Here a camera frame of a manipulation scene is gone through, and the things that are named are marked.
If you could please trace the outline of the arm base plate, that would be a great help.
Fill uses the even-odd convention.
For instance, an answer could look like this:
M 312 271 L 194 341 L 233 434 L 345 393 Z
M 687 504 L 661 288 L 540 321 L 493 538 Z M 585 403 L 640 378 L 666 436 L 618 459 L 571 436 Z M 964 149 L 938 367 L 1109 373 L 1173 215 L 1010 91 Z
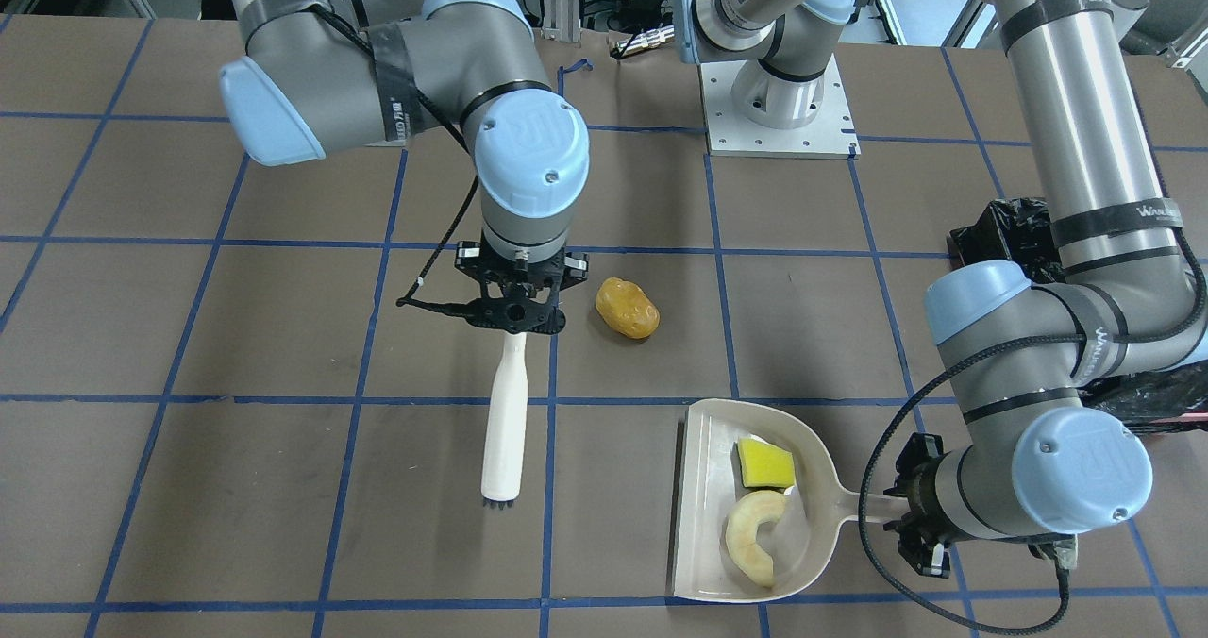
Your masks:
M 820 77 L 789 82 L 759 60 L 703 63 L 699 99 L 709 152 L 741 158 L 849 160 L 863 155 L 836 58 Z

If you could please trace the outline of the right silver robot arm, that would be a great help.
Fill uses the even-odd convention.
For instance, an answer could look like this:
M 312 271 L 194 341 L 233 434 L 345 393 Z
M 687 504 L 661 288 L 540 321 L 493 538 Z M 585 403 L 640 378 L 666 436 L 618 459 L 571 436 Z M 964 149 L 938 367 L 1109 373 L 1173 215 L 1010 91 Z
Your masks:
M 590 175 L 590 130 L 548 87 L 517 0 L 232 0 L 244 54 L 219 89 L 260 166 L 324 160 L 445 129 L 472 161 L 478 242 L 455 268 L 478 283 L 461 304 L 422 311 L 509 334 L 558 334 L 561 290 L 588 262 L 567 250 Z

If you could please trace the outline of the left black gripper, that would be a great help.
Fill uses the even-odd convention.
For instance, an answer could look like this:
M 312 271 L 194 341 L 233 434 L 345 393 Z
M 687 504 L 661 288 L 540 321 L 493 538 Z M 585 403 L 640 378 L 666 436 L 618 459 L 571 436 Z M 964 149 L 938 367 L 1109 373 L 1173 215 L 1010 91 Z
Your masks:
M 898 555 L 922 578 L 947 579 L 952 573 L 949 547 L 956 526 L 939 503 L 937 475 L 945 453 L 936 433 L 911 433 L 895 469 L 898 478 L 885 495 L 905 497 L 908 510 L 883 526 L 898 534 Z

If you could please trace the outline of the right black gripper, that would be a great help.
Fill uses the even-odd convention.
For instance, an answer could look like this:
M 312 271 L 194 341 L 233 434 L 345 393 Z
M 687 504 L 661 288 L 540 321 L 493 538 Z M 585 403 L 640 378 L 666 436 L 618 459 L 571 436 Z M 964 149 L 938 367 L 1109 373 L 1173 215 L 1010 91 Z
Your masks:
M 455 306 L 455 317 L 476 327 L 509 334 L 561 334 L 567 317 L 561 311 L 561 289 L 587 280 L 587 254 L 561 250 L 534 262 L 506 259 L 487 243 L 460 242 L 455 269 L 478 282 L 480 296 Z

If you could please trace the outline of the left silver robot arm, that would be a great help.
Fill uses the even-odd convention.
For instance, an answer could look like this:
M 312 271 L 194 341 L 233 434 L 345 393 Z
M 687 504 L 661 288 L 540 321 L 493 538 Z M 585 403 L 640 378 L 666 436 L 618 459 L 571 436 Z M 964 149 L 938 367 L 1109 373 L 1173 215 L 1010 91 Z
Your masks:
M 887 524 L 916 573 L 947 578 L 956 543 L 1038 543 L 1148 505 L 1148 450 L 1087 408 L 1094 379 L 1206 358 L 1206 279 L 1166 193 L 1114 31 L 1113 0 L 985 0 L 1041 178 L 1065 272 L 1035 284 L 988 260 L 925 294 L 933 342 L 972 443 L 912 437 Z

